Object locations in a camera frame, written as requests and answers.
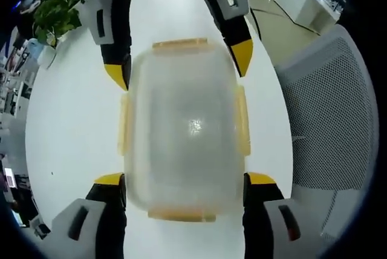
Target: clear plastic container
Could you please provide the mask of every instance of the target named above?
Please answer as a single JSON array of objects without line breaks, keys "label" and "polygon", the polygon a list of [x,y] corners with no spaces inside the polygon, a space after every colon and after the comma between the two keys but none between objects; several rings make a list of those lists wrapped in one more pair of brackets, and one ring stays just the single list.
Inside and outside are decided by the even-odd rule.
[{"label": "clear plastic container", "polygon": [[246,152],[239,104],[223,46],[188,39],[141,54],[121,123],[130,201],[167,220],[212,220],[240,208]]}]

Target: white table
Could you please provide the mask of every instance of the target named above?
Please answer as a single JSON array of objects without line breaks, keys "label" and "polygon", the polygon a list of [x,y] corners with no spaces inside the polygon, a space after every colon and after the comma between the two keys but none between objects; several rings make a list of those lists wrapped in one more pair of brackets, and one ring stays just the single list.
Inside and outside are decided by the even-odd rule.
[{"label": "white table", "polygon": [[[132,57],[153,42],[208,37],[222,41],[204,0],[132,0]],[[290,125],[276,73],[253,27],[252,63],[245,86],[252,154],[247,169],[273,177],[285,197],[292,186]],[[117,153],[123,91],[103,69],[100,48],[80,30],[49,70],[39,70],[30,98],[26,149],[39,211],[52,219],[85,197],[100,175],[123,171]],[[215,223],[149,219],[127,204],[126,258],[243,258],[242,213]]]}]

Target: floor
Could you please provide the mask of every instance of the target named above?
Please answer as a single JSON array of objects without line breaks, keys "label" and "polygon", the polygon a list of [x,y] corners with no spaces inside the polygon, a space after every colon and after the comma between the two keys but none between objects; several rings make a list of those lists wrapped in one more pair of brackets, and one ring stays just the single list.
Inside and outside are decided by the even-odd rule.
[{"label": "floor", "polygon": [[[286,61],[295,52],[319,37],[316,33],[294,24],[273,0],[249,0],[259,28],[262,43],[274,66]],[[247,16],[256,29],[251,13]]]}]

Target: office chair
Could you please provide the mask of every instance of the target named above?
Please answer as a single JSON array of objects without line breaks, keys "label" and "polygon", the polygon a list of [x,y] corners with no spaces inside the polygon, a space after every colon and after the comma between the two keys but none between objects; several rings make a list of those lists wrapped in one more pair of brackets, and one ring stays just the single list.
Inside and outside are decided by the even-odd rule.
[{"label": "office chair", "polygon": [[379,143],[371,79],[348,32],[335,25],[276,67],[293,137],[291,196],[340,237],[368,187]]}]

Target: container lid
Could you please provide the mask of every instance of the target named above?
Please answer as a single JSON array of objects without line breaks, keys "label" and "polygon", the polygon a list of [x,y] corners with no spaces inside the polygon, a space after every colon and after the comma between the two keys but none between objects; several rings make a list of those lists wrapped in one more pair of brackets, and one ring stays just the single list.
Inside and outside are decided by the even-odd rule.
[{"label": "container lid", "polygon": [[129,84],[128,198],[153,217],[208,217],[241,206],[244,156],[226,48],[207,39],[154,44],[133,62]]}]

